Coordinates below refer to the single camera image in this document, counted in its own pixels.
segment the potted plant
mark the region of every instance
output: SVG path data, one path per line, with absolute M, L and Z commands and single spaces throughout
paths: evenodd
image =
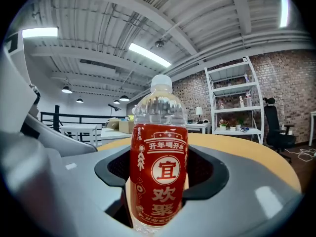
M 236 130 L 239 131 L 242 125 L 243 125 L 243 118 L 238 118 L 237 124 L 236 124 Z
M 226 130 L 226 127 L 227 127 L 227 125 L 228 125 L 228 122 L 227 122 L 226 120 L 224 120 L 224 119 L 221 119 L 221 120 L 219 121 L 219 125 L 220 125 L 220 129 L 223 130 L 223 131 L 225 131 L 225 130 Z

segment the white bottle cap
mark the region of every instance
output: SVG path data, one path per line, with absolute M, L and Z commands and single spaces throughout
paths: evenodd
M 164 84 L 166 86 L 169 86 L 172 90 L 172 81 L 171 78 L 169 76 L 166 75 L 156 75 L 153 79 L 152 79 L 152 87 L 151 90 L 153 90 L 153 88 L 157 85 L 157 84 Z

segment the ceiling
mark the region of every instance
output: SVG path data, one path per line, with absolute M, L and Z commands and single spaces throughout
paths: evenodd
M 57 39 L 25 41 L 52 80 L 135 99 L 161 73 L 175 80 L 238 55 L 312 48 L 295 5 L 286 28 L 278 27 L 280 13 L 280 0 L 30 0 L 19 28 L 59 28 Z M 172 65 L 128 50 L 132 42 Z

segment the round table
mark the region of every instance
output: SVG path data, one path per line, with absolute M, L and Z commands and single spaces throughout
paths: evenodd
M 98 147 L 98 151 L 130 145 L 130 141 L 130 138 L 114 141 Z M 265 146 L 229 136 L 196 133 L 189 133 L 189 144 L 254 160 L 265 166 L 292 188 L 301 192 L 299 179 L 291 165 L 282 156 Z

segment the table lamp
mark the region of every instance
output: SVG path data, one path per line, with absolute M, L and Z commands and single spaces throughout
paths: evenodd
M 201 115 L 203 115 L 203 111 L 202 111 L 202 107 L 197 107 L 197 113 L 196 115 L 198 115 L 198 124 L 202 124 L 203 122 L 201 121 Z

